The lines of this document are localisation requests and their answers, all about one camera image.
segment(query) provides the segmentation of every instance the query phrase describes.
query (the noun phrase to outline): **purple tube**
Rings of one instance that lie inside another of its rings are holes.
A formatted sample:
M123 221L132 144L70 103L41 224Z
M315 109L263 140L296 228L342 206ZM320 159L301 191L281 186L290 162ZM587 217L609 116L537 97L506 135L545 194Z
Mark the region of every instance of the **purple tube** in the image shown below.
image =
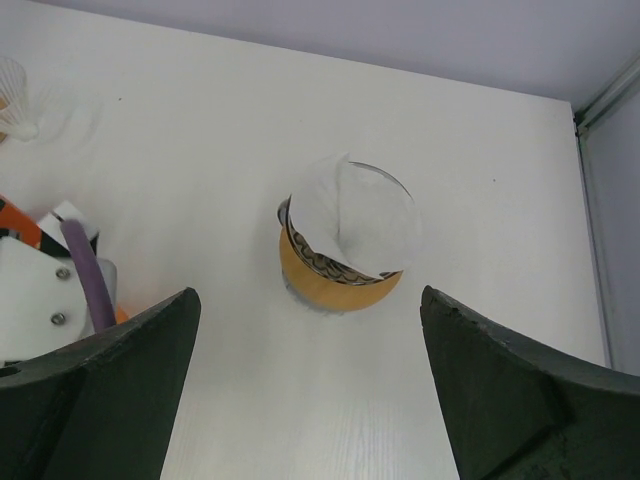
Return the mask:
M78 220L64 220L60 230L67 242L71 259L75 264L84 296L89 307L93 328L99 333L116 324L109 290L102 276L98 259L93 253L87 234Z

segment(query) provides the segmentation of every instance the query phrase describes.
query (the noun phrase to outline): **screw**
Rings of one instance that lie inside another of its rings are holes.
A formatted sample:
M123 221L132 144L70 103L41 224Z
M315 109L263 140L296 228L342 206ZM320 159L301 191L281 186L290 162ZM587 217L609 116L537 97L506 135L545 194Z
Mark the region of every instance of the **screw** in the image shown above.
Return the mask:
M65 267L60 267L56 270L56 277L60 280L67 280L71 276L71 270Z
M65 317L62 313L54 313L53 315L51 315L51 323L53 323L54 325L64 325L66 321L67 317Z

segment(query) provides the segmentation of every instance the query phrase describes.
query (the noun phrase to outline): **white wooden surface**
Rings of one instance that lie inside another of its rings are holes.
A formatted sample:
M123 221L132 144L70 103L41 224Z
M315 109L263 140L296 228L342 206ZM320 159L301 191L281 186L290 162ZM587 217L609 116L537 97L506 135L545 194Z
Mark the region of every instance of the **white wooden surface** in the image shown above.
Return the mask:
M457 478L427 284L603 362L567 103L29 2L0 12L2 53L34 90L67 76L104 101L81 148L1 145L0 191L78 206L130 309L187 285L202 298L164 480ZM402 181L427 238L383 302L321 316L283 288L275 211L336 151Z

